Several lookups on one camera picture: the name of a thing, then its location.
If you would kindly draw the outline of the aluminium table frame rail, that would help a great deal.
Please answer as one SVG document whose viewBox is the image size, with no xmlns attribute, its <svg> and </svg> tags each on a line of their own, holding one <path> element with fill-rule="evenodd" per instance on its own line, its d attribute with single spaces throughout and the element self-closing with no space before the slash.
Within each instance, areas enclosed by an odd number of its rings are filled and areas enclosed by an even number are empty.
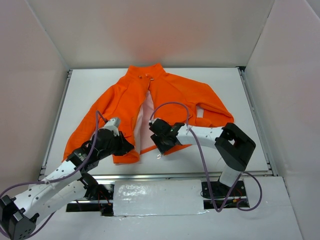
<svg viewBox="0 0 320 240">
<path fill-rule="evenodd" d="M 256 143 L 247 171 L 255 176 L 272 176 L 273 170 L 254 114 L 244 74 L 238 68 L 167 68 L 168 73 L 208 84 L 234 116 L 236 125 Z M 53 132 L 39 176 L 46 177 L 60 164 L 67 140 L 96 99 L 126 73 L 124 68 L 71 69 L 68 72 Z M 203 177 L 207 168 L 218 177 L 225 163 L 219 153 L 204 147 L 205 162 L 199 150 L 190 146 L 169 155 L 157 150 L 143 154 L 134 164 L 116 165 L 111 157 L 99 162 L 91 174 L 98 180 L 154 180 Z"/>
</svg>

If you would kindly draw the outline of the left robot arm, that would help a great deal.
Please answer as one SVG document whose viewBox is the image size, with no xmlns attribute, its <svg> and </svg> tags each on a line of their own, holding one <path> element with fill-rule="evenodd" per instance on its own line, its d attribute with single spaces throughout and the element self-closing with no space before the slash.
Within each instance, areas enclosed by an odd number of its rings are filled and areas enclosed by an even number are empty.
<svg viewBox="0 0 320 240">
<path fill-rule="evenodd" d="M 120 131 L 100 128 L 90 140 L 74 149 L 66 160 L 42 181 L 10 197 L 0 195 L 0 232 L 11 240 L 26 240 L 35 235 L 37 225 L 72 201 L 109 200 L 112 191 L 99 184 L 89 171 L 110 156 L 124 156 L 134 146 Z"/>
</svg>

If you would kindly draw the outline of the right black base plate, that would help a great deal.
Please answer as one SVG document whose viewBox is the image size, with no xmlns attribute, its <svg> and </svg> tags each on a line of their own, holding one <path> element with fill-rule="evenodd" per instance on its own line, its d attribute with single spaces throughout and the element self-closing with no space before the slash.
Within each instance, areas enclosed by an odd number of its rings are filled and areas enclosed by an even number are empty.
<svg viewBox="0 0 320 240">
<path fill-rule="evenodd" d="M 211 189 L 214 195 L 214 200 L 218 208 L 222 206 L 223 201 L 225 200 L 229 188 L 223 184 L 220 184 L 218 181 L 211 181 Z M 213 204 L 211 203 L 210 191 L 208 188 L 208 183 L 206 181 L 201 182 L 202 191 L 200 195 L 203 197 L 203 207 L 205 210 L 214 209 Z M 247 192 L 243 180 L 239 180 L 232 192 L 230 193 L 228 200 L 226 201 L 224 208 L 236 208 L 237 203 L 239 203 L 240 208 L 248 208 L 249 203 L 247 202 Z"/>
</svg>

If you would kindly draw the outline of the orange zip jacket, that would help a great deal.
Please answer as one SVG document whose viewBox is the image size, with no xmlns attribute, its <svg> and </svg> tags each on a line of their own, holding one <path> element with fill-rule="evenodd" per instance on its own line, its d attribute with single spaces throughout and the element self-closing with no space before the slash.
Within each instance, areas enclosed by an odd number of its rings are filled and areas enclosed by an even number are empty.
<svg viewBox="0 0 320 240">
<path fill-rule="evenodd" d="M 170 125 L 188 122 L 192 126 L 211 128 L 234 122 L 233 115 L 208 84 L 168 73 L 159 63 L 130 66 L 90 107 L 69 137 L 63 159 L 91 138 L 99 111 L 104 118 L 120 118 L 119 130 L 134 145 L 126 155 L 113 156 L 114 164 L 137 163 L 141 154 L 155 149 L 154 145 L 142 148 L 140 132 L 144 105 L 156 111 L 154 118 Z"/>
</svg>

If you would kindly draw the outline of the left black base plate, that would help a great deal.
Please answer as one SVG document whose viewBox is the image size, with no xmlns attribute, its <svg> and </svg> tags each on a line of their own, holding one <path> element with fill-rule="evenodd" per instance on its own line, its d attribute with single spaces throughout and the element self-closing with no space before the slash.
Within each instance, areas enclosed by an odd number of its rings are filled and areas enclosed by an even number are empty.
<svg viewBox="0 0 320 240">
<path fill-rule="evenodd" d="M 93 195 L 84 196 L 67 204 L 67 213 L 97 212 L 103 217 L 114 215 L 114 190 L 113 183 L 99 184 Z"/>
</svg>

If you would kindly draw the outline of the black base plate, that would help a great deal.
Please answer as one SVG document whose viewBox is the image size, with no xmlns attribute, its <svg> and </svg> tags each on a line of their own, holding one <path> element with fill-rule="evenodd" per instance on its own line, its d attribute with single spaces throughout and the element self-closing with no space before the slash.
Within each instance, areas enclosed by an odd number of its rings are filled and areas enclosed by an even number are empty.
<svg viewBox="0 0 320 240">
<path fill-rule="evenodd" d="M 223 184 L 220 184 L 218 181 L 211 181 L 211 189 L 214 195 L 214 200 L 218 208 L 222 206 L 223 201 L 225 200 L 229 188 Z M 203 207 L 205 210 L 214 209 L 213 204 L 211 203 L 210 191 L 208 188 L 208 183 L 206 181 L 201 182 L 202 191 L 200 195 L 203 197 Z M 228 200 L 226 201 L 224 208 L 236 208 L 237 203 L 239 203 L 240 208 L 248 208 L 249 203 L 247 202 L 247 192 L 243 180 L 239 180 L 232 192 L 230 193 Z"/>
<path fill-rule="evenodd" d="M 103 217 L 114 215 L 114 190 L 113 183 L 99 184 L 93 195 L 84 196 L 67 204 L 67 213 L 97 212 Z"/>
</svg>

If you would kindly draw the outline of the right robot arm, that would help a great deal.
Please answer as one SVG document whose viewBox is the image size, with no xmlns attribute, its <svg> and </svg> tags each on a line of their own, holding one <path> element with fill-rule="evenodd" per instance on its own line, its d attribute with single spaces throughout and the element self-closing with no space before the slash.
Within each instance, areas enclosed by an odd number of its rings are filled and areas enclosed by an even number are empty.
<svg viewBox="0 0 320 240">
<path fill-rule="evenodd" d="M 200 145 L 216 149 L 225 162 L 217 184 L 223 196 L 235 190 L 235 182 L 243 173 L 253 155 L 256 143 L 234 123 L 223 127 L 200 127 L 185 123 L 168 124 L 160 118 L 149 121 L 153 133 L 151 139 L 160 153 L 168 153 L 174 147 Z"/>
</svg>

